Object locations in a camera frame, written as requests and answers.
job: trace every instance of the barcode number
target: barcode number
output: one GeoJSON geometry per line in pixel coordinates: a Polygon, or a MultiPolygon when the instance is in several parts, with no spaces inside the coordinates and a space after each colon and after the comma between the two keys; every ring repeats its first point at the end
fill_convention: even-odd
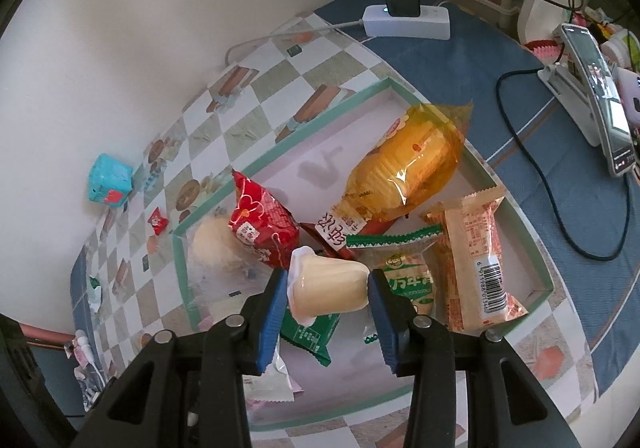
{"type": "Polygon", "coordinates": [[[482,290],[482,306],[487,314],[507,307],[507,293],[502,287],[500,264],[489,264],[478,270],[482,290]]]}

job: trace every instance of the tray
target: tray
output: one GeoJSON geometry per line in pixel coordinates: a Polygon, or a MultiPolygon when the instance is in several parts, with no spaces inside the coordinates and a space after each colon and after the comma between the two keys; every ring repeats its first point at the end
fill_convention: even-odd
{"type": "MultiPolygon", "coordinates": [[[[347,176],[373,147],[389,125],[404,114],[409,105],[421,101],[391,78],[386,78],[340,105],[319,115],[276,144],[243,173],[272,193],[299,222],[315,222],[340,200],[347,176]]],[[[437,200],[460,197],[499,182],[477,152],[466,144],[460,166],[437,200]]],[[[178,284],[196,330],[200,313],[192,305],[187,284],[186,244],[190,226],[217,206],[227,207],[235,198],[231,180],[178,225],[174,231],[174,257],[178,284]]],[[[422,221],[413,212],[401,219],[389,233],[417,229],[422,221]]],[[[554,285],[545,261],[546,250],[530,222],[511,196],[495,214],[502,242],[507,291],[533,312],[551,295],[554,285]]],[[[269,403],[251,417],[252,430],[272,430],[299,426],[348,414],[388,401],[411,391],[412,378],[396,378],[384,364],[377,342],[365,345],[362,332],[367,310],[344,314],[329,342],[332,363],[322,367],[308,352],[281,342],[281,354],[289,373],[304,389],[295,402],[269,403]]],[[[518,321],[502,326],[503,333],[518,321]]]]}

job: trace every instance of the checkered tablecloth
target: checkered tablecloth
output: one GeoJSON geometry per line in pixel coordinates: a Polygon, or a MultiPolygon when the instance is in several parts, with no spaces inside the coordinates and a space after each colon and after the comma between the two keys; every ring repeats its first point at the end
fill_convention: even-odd
{"type": "MultiPolygon", "coordinates": [[[[304,14],[279,30],[325,24],[315,14],[304,14]]],[[[266,41],[184,107],[178,121],[149,144],[142,163],[134,166],[134,189],[125,206],[105,211],[85,243],[87,276],[102,285],[102,306],[92,315],[92,325],[105,372],[122,373],[142,348],[145,334],[165,328],[177,335],[193,332],[172,250],[171,231],[180,220],[222,185],[231,167],[242,170],[322,111],[387,76],[424,99],[387,63],[349,36],[336,30],[310,32],[266,41]],[[147,222],[156,208],[170,219],[159,237],[147,222]]],[[[476,157],[486,164],[479,154],[476,157]]],[[[553,268],[556,290],[508,338],[563,415],[572,420],[596,398],[593,367],[564,283],[550,258],[548,265],[553,268]]],[[[406,419],[406,406],[398,402],[396,410],[380,413],[376,419],[361,414],[362,420],[377,421],[377,427],[367,428],[379,432],[380,439],[395,428],[390,425],[398,418],[404,418],[400,425],[406,419]]],[[[460,420],[459,444],[466,439],[465,421],[460,420]]],[[[324,430],[314,427],[305,434],[326,432],[328,446],[330,437],[338,435],[335,431],[343,435],[347,431],[342,429],[347,428],[353,442],[359,443],[353,446],[371,446],[364,430],[362,435],[353,433],[356,424],[356,419],[344,417],[328,422],[324,430]]],[[[286,444],[289,430],[295,429],[273,433],[270,444],[260,444],[267,442],[267,434],[259,434],[257,439],[264,441],[256,446],[293,446],[286,444]]]]}

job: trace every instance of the power strip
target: power strip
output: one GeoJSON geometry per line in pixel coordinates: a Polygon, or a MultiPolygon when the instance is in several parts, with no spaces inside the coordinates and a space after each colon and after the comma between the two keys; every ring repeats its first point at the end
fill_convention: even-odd
{"type": "Polygon", "coordinates": [[[448,40],[449,11],[438,6],[420,6],[420,16],[391,16],[384,4],[368,6],[362,15],[367,36],[408,36],[448,40]]]}

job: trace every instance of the orange snack package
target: orange snack package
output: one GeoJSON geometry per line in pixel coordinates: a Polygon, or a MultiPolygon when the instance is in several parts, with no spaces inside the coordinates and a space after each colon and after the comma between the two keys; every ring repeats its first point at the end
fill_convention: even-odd
{"type": "Polygon", "coordinates": [[[471,110],[409,107],[351,171],[342,202],[366,221],[391,221],[436,195],[458,167],[471,110]]]}
{"type": "Polygon", "coordinates": [[[440,224],[437,239],[445,280],[449,329],[476,332],[527,314],[504,290],[502,247],[494,212],[506,189],[497,186],[438,203],[421,218],[440,224]]]}

